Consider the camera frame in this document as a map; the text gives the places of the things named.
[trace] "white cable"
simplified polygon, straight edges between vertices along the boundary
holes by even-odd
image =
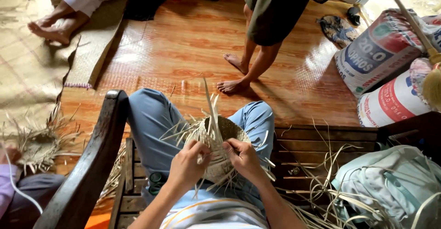
[[[38,211],[40,212],[40,214],[42,214],[42,213],[43,213],[43,209],[41,209],[41,206],[38,204],[38,202],[37,202],[36,200],[34,200],[32,197],[30,197],[29,195],[27,195],[27,194],[21,192],[21,190],[19,190],[19,189],[17,188],[17,186],[15,186],[15,181],[14,181],[14,179],[12,178],[12,164],[11,164],[11,161],[9,160],[9,156],[8,156],[8,153],[6,152],[6,149],[4,149],[4,151],[5,151],[6,159],[8,160],[8,164],[9,164],[9,177],[10,177],[10,179],[11,179],[11,185],[12,185],[12,187],[14,188],[15,192],[19,193],[19,194],[22,195],[24,198],[30,200],[30,202],[33,203],[33,204],[37,207],[37,209],[38,209]]]

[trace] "unfinished woven basket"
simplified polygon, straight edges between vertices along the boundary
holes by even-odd
[[[186,143],[190,140],[197,140],[210,147],[213,157],[202,178],[217,184],[222,183],[234,168],[222,145],[216,140],[215,134],[211,133],[209,136],[209,121],[210,118],[207,117],[198,122],[198,126],[187,136]],[[251,143],[246,132],[231,120],[218,116],[218,126],[223,139],[235,138]]]

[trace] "wooden floor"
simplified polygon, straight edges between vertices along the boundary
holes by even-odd
[[[222,55],[242,54],[243,6],[244,0],[168,0],[153,21],[124,20],[95,89],[63,90],[64,114],[72,114],[81,104],[75,115],[85,132],[81,140],[93,130],[110,89],[128,94],[143,87],[157,89],[182,114],[201,116],[200,108],[208,108],[202,77],[206,77],[210,92],[217,94],[217,82],[242,76]],[[316,23],[325,15],[344,17],[348,7],[341,2],[320,5],[311,1],[274,64],[251,84],[251,89],[238,95],[220,95],[220,113],[229,116],[248,102],[263,100],[273,108],[277,126],[312,124],[312,118],[316,124],[358,126],[357,99],[340,78],[333,60],[337,47]],[[76,150],[82,150],[82,143]],[[61,158],[57,163],[57,172],[66,174],[76,159]]]

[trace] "dark green shorts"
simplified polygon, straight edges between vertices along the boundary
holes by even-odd
[[[253,11],[247,37],[260,46],[272,46],[288,36],[309,0],[245,0]]]

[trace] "light blue backpack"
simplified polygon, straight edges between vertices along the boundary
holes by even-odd
[[[403,145],[367,153],[340,167],[331,183],[337,191],[388,215],[381,217],[350,203],[359,218],[350,224],[364,221],[372,228],[441,228],[441,198],[437,194],[441,192],[441,167],[416,147]],[[354,216],[342,199],[334,205],[341,219]]]

